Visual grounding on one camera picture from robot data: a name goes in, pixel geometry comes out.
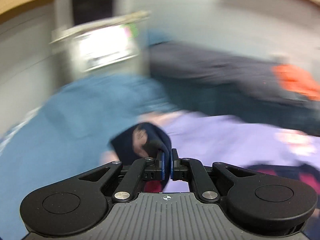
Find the navy cartoon mouse sweater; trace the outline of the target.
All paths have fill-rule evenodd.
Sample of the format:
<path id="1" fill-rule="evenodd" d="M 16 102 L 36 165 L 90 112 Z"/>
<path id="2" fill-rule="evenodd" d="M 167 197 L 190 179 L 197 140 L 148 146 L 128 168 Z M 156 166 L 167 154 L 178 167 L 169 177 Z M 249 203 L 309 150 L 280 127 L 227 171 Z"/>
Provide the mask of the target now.
<path id="1" fill-rule="evenodd" d="M 148 122 L 127 129 L 111 139 L 110 144 L 115 155 L 124 165 L 131 165 L 139 158 L 155 158 L 158 151 L 169 154 L 174 148 L 167 133 Z"/>

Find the lilac floral bed sheet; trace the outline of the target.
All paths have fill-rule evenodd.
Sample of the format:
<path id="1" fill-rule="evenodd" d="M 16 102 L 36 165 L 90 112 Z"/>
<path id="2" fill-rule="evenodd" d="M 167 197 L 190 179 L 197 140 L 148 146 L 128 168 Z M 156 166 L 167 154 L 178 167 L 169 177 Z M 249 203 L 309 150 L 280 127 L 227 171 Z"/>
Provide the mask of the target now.
<path id="1" fill-rule="evenodd" d="M 220 161 L 300 180 L 319 191 L 319 137 L 294 129 L 249 124 L 232 115 L 151 112 L 140 122 L 163 129 L 181 158 Z"/>

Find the teal blue blanket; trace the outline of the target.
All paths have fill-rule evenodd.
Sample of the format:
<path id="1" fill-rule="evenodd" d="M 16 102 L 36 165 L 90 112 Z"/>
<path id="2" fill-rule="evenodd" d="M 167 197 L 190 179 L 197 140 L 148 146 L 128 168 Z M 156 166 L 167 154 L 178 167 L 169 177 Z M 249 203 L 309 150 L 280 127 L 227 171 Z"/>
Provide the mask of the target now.
<path id="1" fill-rule="evenodd" d="M 29 192 L 98 167 L 109 140 L 140 115 L 176 109 L 157 81 L 140 75 L 96 75 L 62 87 L 1 145 L 1 238 L 25 236 L 19 207 Z"/>

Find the grey quilt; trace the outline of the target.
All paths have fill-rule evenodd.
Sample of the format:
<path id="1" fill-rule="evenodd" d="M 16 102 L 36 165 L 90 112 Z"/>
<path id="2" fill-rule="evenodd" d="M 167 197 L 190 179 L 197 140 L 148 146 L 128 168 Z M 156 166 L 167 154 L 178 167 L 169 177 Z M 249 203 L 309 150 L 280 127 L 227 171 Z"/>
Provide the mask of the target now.
<path id="1" fill-rule="evenodd" d="M 315 100 L 280 86 L 272 72 L 275 62 L 237 56 L 177 42 L 164 42 L 150 47 L 153 74 L 201 83 L 235 85 L 253 98 L 314 108 Z"/>

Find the orange cloth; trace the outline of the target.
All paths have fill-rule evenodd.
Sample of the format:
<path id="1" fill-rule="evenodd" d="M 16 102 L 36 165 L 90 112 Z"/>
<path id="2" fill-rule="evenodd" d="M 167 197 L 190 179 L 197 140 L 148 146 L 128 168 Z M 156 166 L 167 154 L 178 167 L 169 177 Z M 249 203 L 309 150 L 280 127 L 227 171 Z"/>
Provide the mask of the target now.
<path id="1" fill-rule="evenodd" d="M 319 101 L 319 82 L 308 71 L 291 64 L 280 64 L 272 67 L 272 72 L 283 89 Z"/>

